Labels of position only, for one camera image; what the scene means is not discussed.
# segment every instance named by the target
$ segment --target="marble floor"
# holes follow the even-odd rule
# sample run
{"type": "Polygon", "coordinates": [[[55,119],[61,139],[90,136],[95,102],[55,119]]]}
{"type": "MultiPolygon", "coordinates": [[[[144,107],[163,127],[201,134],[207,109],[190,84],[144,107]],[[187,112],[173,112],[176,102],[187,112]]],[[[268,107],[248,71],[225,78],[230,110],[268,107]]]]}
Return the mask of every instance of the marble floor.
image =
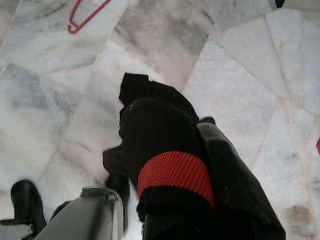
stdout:
{"type": "MultiPolygon", "coordinates": [[[[113,0],[69,34],[75,0],[0,1],[0,219],[12,185],[38,187],[47,220],[103,185],[121,139],[124,73],[174,86],[213,116],[261,182],[288,240],[320,239],[317,0],[113,0]]],[[[103,0],[84,0],[80,23],[103,0]]],[[[134,193],[126,240],[142,239],[134,193]]]]}

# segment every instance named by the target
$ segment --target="red stripe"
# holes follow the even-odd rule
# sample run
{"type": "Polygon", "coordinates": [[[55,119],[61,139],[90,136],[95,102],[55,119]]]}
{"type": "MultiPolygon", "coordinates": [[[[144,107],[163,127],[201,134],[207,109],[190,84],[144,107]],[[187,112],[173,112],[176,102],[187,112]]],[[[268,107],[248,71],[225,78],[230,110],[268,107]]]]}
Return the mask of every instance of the red stripe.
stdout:
{"type": "Polygon", "coordinates": [[[169,151],[148,161],[139,174],[138,196],[147,188],[175,186],[204,197],[214,208],[208,169],[200,158],[185,152],[169,151]]]}

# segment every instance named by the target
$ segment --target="red wire hanger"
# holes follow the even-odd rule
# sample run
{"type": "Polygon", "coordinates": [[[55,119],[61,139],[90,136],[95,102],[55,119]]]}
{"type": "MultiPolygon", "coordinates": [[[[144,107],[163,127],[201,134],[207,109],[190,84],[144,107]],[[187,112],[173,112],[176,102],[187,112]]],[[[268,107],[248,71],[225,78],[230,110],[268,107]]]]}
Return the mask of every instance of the red wire hanger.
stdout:
{"type": "Polygon", "coordinates": [[[74,22],[74,16],[76,14],[76,11],[77,11],[77,8],[79,7],[80,3],[82,2],[82,0],[77,0],[73,9],[72,9],[72,12],[71,12],[71,15],[70,15],[70,18],[69,18],[69,22],[71,25],[73,25],[75,27],[74,30],[72,30],[72,26],[69,25],[68,26],[68,31],[69,33],[71,34],[76,34],[80,29],[82,29],[98,12],[100,12],[109,2],[111,2],[112,0],[106,0],[97,10],[95,10],[86,20],[84,20],[80,25],[76,24],[74,22]]]}

